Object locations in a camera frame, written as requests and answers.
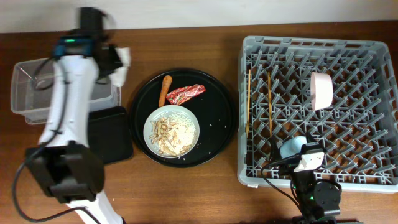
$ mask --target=round black tray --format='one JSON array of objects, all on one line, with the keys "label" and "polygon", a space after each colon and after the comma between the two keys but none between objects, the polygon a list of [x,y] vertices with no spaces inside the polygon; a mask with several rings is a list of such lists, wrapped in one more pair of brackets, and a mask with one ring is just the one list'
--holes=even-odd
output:
[{"label": "round black tray", "polygon": [[[181,104],[197,117],[200,134],[196,146],[188,154],[175,159],[165,159],[152,153],[143,137],[146,119],[159,107],[165,75],[173,78],[169,91],[194,84],[206,88],[206,92]],[[147,82],[135,97],[129,116],[131,134],[137,146],[154,161],[172,167],[196,166],[214,158],[228,145],[238,122],[233,99],[224,85],[205,72],[190,69],[165,72]]]}]

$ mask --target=chopstick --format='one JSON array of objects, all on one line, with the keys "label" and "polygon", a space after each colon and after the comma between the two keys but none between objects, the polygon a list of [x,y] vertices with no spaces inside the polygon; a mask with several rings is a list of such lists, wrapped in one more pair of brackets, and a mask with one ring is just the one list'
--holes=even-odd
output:
[{"label": "chopstick", "polygon": [[247,120],[246,120],[246,138],[249,138],[250,87],[251,87],[251,70],[249,69],[248,104],[246,105],[246,114],[248,115]]},{"label": "chopstick", "polygon": [[268,72],[268,113],[269,113],[269,134],[272,137],[272,103],[271,103],[271,74]]}]

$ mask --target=gray dish rack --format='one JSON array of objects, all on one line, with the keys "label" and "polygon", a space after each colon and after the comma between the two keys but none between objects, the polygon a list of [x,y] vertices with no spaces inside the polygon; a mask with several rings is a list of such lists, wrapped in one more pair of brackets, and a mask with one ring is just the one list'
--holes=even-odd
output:
[{"label": "gray dish rack", "polygon": [[[272,129],[280,147],[309,131],[328,151],[318,179],[343,190],[398,192],[398,89],[383,42],[249,36],[239,54],[238,179],[268,186],[260,169],[269,162],[268,75]],[[248,71],[251,69],[249,137],[246,137]],[[311,72],[331,75],[333,102],[312,111]],[[290,187],[277,168],[266,170],[278,187]]]}]

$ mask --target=white cup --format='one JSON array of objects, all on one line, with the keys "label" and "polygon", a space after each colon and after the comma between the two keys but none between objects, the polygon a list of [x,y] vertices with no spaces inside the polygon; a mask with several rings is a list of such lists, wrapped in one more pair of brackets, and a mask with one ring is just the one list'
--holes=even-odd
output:
[{"label": "white cup", "polygon": [[330,75],[311,73],[312,110],[327,108],[333,101],[333,82]]}]

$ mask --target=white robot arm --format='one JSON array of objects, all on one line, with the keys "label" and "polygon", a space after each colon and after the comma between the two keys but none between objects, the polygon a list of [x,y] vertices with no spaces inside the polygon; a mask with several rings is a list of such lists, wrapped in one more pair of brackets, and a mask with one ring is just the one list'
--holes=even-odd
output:
[{"label": "white robot arm", "polygon": [[[80,28],[58,41],[50,114],[39,147],[27,150],[21,167],[29,168],[45,195],[70,208],[84,208],[75,211],[85,223],[123,224],[103,190],[104,165],[88,149],[87,140],[95,82],[122,66],[114,46],[104,44],[103,16],[95,8],[81,8]],[[17,211],[34,222],[19,207],[15,189],[16,181],[13,197]]]}]

